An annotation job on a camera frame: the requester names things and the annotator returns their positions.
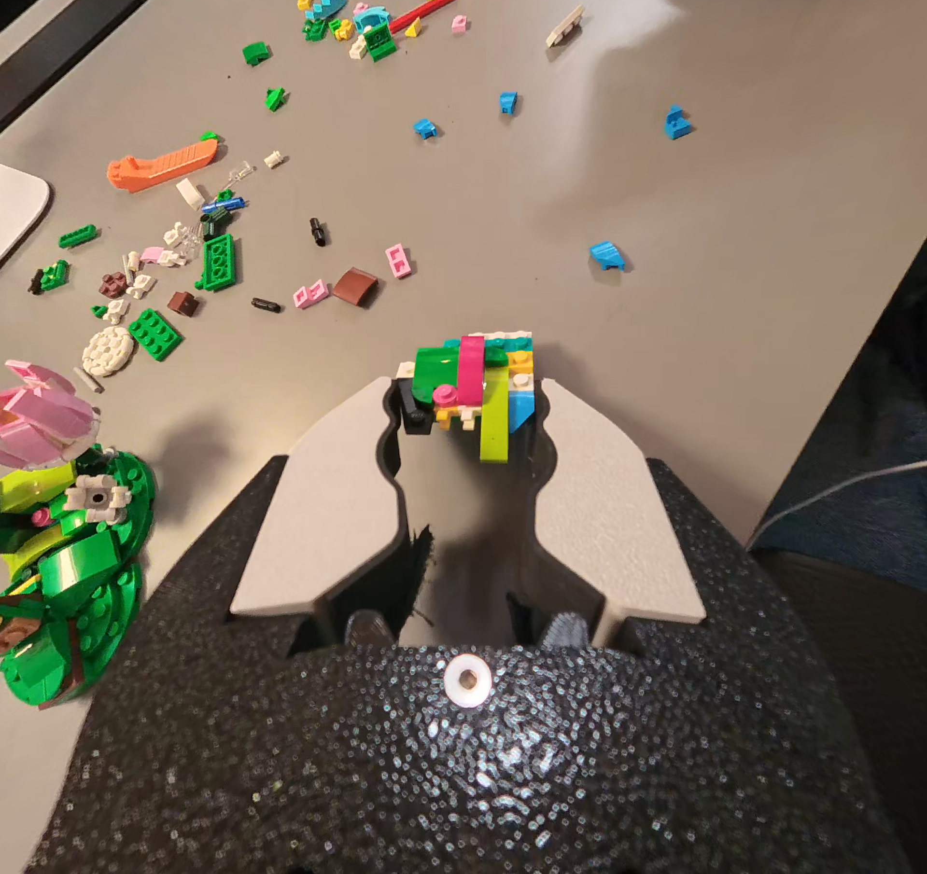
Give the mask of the green studded brick plate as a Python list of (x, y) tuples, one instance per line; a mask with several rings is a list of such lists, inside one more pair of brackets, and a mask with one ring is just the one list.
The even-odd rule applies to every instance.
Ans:
[(165, 360), (183, 342), (183, 336), (154, 309), (141, 312), (127, 330), (138, 345), (158, 362)]
[(196, 288), (216, 292), (237, 283), (237, 254), (233, 235), (226, 232), (204, 242), (203, 276), (196, 283)]

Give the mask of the orange brick separator tool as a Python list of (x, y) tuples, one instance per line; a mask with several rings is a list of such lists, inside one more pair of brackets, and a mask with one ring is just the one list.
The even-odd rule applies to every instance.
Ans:
[(208, 138), (152, 160), (139, 160), (127, 155), (120, 161), (110, 162), (107, 179), (116, 189), (139, 193), (203, 169), (213, 162), (218, 147), (218, 138)]

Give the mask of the scatter of small toy bricks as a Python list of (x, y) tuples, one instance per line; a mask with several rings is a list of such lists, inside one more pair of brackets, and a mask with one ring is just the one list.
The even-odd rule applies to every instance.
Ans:
[[(226, 225), (238, 210), (245, 208), (247, 201), (236, 186), (254, 171), (248, 162), (233, 170), (226, 185), (216, 196), (207, 200), (191, 183), (187, 176), (180, 178), (177, 190), (185, 201), (195, 209), (195, 219), (189, 226), (176, 222), (165, 232), (162, 245), (148, 246), (142, 251), (131, 250), (122, 257), (122, 272), (105, 275), (99, 289), (100, 294), (108, 299), (105, 306), (96, 306), (95, 315), (99, 320), (110, 325), (124, 324), (124, 318), (131, 305), (146, 294), (156, 283), (151, 275), (153, 268), (186, 266), (196, 255), (203, 257), (203, 245), (207, 240), (226, 233)], [(77, 375), (95, 392), (103, 390), (99, 383), (101, 378), (88, 375), (81, 364), (75, 369)]]

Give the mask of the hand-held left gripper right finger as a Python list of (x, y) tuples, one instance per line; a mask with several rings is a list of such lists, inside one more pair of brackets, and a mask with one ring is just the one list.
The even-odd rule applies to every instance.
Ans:
[(533, 536), (550, 570), (534, 588), (550, 613), (582, 614), (594, 646), (630, 617), (698, 625), (706, 616), (648, 461), (608, 417), (540, 381)]

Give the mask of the brown curved toy brick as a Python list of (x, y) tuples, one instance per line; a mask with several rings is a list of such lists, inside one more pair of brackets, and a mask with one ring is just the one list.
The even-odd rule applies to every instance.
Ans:
[(354, 307), (364, 307), (377, 292), (379, 278), (358, 267), (351, 267), (331, 289), (335, 298)]

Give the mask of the green brick lotus flower model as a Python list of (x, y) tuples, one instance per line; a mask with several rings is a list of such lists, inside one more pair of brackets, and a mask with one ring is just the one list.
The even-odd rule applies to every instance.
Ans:
[(99, 681), (142, 601), (156, 481), (97, 441), (99, 408), (58, 372), (10, 359), (1, 393), (2, 680), (44, 710)]

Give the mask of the multicoloured toy brick assembly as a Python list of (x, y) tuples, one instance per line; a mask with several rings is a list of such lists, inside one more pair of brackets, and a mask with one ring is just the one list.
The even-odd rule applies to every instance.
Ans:
[(535, 416), (533, 335), (529, 330), (472, 333), (420, 347), (400, 363), (402, 426), (427, 436), (457, 421), (479, 431), (482, 463), (507, 463), (510, 439)]

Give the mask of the white rounded board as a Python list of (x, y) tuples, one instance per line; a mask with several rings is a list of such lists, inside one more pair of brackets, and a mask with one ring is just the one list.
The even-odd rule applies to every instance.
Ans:
[(46, 180), (1, 164), (1, 265), (42, 219), (51, 196)]

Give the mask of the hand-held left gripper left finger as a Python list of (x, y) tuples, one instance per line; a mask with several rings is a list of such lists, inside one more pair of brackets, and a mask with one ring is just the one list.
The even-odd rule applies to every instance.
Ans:
[(318, 420), (290, 451), (230, 612), (346, 621), (371, 609), (406, 621), (427, 553), (402, 488), (398, 381), (382, 375)]

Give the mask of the white toy brick plate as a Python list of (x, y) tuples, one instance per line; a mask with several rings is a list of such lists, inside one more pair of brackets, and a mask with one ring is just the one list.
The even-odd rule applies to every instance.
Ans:
[(560, 45), (580, 25), (585, 7), (580, 4), (571, 10), (548, 34), (545, 46), (551, 49)]

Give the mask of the white round brick plate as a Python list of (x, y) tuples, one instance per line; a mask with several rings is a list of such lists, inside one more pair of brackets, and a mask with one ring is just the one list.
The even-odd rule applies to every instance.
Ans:
[(133, 357), (136, 341), (122, 325), (110, 325), (93, 335), (84, 349), (81, 368), (95, 378), (121, 370)]

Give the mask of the long red toy brick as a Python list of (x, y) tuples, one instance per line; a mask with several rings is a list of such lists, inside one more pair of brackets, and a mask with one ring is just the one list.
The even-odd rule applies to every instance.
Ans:
[(393, 19), (388, 24), (389, 31), (392, 34), (404, 32), (404, 30), (407, 29), (416, 19), (423, 19), (434, 13), (434, 11), (446, 7), (453, 1), (455, 0), (427, 0), (418, 7), (400, 15), (398, 18)]

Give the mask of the black padded strip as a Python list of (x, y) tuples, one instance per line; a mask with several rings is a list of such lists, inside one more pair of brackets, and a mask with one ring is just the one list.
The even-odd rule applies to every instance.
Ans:
[(1, 129), (47, 92), (147, 0), (74, 0), (1, 65)]

